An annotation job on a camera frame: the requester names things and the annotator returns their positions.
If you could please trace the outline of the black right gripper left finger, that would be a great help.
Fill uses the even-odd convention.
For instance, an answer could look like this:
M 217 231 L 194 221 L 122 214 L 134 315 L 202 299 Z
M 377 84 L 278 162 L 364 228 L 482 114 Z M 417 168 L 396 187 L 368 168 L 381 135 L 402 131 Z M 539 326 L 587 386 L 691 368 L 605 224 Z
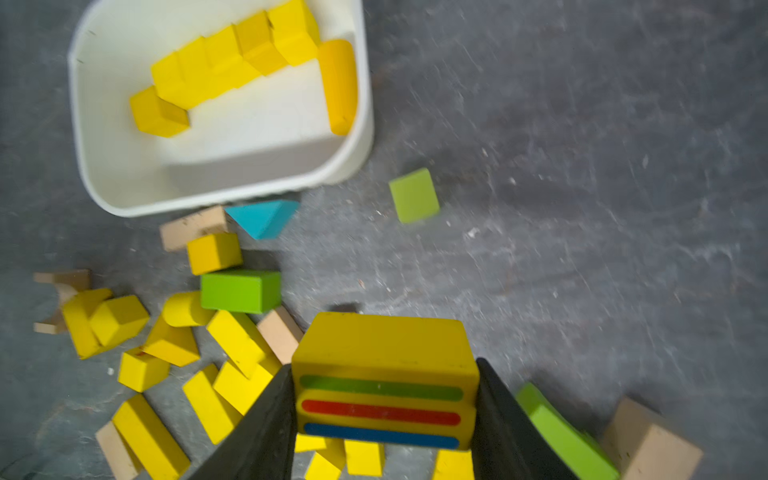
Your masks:
M 290 479 L 297 431 L 292 369 L 284 365 L 191 479 Z

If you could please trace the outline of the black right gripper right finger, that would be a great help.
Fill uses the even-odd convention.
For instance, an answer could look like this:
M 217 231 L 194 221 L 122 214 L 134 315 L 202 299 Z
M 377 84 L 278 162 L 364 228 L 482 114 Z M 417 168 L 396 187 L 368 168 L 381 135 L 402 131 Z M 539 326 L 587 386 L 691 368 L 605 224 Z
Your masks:
M 574 479 L 490 363 L 479 358 L 471 453 L 477 479 Z

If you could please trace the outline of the rainbow striped block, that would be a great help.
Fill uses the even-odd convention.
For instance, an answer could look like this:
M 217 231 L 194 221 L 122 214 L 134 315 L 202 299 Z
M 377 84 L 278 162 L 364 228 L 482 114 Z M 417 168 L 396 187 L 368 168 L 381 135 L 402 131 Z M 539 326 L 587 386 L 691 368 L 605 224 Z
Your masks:
M 470 447 L 480 373 L 458 320 L 321 312 L 292 375 L 302 434 Z

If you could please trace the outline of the white oval plastic tub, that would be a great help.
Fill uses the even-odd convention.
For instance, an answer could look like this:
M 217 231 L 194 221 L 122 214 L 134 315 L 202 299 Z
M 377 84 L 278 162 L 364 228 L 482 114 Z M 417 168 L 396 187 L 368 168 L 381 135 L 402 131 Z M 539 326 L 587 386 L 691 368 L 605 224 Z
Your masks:
M 345 136 L 329 127 L 316 61 L 289 67 L 193 109 L 185 132 L 140 132 L 130 97 L 150 86 L 151 65 L 203 35 L 268 8 L 265 1 L 95 1 L 68 54 L 77 166 L 105 211 L 139 217 L 342 182 L 374 137 L 364 5 L 313 1 L 325 39 L 355 51 L 358 108 Z

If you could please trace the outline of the yellow cube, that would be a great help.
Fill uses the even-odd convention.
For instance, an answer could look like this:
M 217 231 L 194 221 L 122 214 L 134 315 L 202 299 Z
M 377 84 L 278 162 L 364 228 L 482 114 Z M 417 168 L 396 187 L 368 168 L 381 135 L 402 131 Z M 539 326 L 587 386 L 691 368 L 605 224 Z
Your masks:
M 271 23 L 265 11 L 259 11 L 234 25 L 244 59 L 261 75 L 269 76 L 288 66 L 278 51 Z
M 185 80 L 180 57 L 172 52 L 151 66 L 151 75 L 158 96 L 184 110 L 196 107 L 200 95 Z
M 236 233 L 215 233 L 192 240 L 186 245 L 193 275 L 236 267 L 243 264 L 242 250 Z
M 136 126 L 143 133 L 170 138 L 190 127 L 187 111 L 163 100 L 155 86 L 134 94 L 130 107 Z
M 304 0 L 290 0 L 267 11 L 278 52 L 290 66 L 317 57 L 320 40 L 317 22 Z
M 189 108 L 212 100 L 230 88 L 214 71 L 205 48 L 205 38 L 200 36 L 177 51 L 182 79 L 189 97 Z
M 245 60 L 233 25 L 206 37 L 203 46 L 210 64 L 210 80 L 216 96 L 240 88 L 261 76 Z

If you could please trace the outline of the yellow cylinder block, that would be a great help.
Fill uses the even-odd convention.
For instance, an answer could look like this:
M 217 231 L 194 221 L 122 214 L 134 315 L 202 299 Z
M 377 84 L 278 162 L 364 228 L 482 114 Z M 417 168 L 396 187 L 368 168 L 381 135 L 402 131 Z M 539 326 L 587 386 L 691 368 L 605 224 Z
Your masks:
M 206 326 L 215 313 L 202 307 L 200 291 L 190 291 L 172 295 L 163 307 L 162 317 L 172 327 L 197 327 Z
M 344 39 L 322 43 L 318 49 L 330 130 L 346 136 L 351 130 L 358 105 L 358 80 L 354 49 Z

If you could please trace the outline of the green slanted block right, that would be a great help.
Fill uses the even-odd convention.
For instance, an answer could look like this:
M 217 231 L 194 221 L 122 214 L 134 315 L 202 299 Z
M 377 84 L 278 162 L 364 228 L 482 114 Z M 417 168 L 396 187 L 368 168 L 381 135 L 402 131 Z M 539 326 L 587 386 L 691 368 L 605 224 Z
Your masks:
M 620 477 L 597 441 L 573 427 L 535 385 L 524 384 L 515 399 L 539 434 L 579 479 L 614 480 Z

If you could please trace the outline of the long yellow block bottom left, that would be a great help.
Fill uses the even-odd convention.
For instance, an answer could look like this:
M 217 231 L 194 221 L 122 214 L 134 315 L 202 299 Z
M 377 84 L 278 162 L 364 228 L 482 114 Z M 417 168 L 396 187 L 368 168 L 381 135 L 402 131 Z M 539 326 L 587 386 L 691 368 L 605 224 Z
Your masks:
M 190 459 L 143 395 L 126 400 L 113 423 L 152 479 L 180 479 Z

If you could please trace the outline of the tan slanted block centre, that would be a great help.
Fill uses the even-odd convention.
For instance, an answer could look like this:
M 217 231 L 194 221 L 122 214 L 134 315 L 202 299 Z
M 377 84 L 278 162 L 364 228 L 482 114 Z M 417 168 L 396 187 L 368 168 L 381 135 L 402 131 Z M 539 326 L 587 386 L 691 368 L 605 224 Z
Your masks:
M 290 364 L 304 332 L 292 315 L 279 306 L 265 315 L 256 325 L 278 360 Z

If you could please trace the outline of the tan block far right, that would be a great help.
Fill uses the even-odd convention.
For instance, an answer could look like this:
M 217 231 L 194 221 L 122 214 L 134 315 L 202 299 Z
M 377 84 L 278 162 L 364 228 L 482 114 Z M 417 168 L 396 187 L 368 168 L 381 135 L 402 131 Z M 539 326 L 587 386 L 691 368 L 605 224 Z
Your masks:
M 599 439 L 621 479 L 691 479 L 703 451 L 665 419 L 623 397 Z

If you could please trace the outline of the tan wooden block bottom left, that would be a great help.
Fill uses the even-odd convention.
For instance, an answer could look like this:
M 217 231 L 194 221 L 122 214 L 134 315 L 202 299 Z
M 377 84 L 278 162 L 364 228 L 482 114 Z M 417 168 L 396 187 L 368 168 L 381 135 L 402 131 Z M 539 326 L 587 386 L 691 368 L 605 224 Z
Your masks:
M 96 432 L 96 440 L 116 480 L 135 479 L 143 467 L 112 422 Z

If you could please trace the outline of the yellow cube below tan block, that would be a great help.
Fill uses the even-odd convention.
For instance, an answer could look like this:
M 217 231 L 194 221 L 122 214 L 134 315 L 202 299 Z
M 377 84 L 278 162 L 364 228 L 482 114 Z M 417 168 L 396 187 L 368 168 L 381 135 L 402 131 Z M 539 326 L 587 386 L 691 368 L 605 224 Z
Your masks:
M 243 264 L 242 250 L 236 233 L 215 233 L 192 240 L 186 245 L 193 275 L 236 267 Z

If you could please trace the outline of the teal triangular block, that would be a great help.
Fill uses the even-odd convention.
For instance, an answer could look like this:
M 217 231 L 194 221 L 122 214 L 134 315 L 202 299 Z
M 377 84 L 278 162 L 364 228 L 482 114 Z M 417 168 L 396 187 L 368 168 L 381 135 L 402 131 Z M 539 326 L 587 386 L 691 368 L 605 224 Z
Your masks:
M 254 240 L 276 239 L 290 221 L 300 203 L 274 200 L 229 206 L 225 212 Z

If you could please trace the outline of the brown small block left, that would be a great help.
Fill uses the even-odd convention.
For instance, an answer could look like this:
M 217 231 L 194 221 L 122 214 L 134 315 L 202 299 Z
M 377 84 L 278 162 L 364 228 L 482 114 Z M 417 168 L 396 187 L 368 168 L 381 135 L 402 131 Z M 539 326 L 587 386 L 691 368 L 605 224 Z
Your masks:
M 76 269 L 65 272 L 36 272 L 33 280 L 40 284 L 52 285 L 58 295 L 59 307 L 46 321 L 35 322 L 35 333 L 57 335 L 68 331 L 61 307 L 78 293 L 91 287 L 90 271 L 88 269 Z

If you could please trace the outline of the small green cube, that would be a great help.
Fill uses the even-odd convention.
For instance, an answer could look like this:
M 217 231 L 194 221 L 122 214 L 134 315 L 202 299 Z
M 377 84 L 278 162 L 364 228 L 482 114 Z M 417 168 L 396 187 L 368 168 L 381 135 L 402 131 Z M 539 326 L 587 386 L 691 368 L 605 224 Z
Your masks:
M 427 168 L 391 180 L 389 188 L 402 224 L 421 221 L 440 212 L 437 193 Z

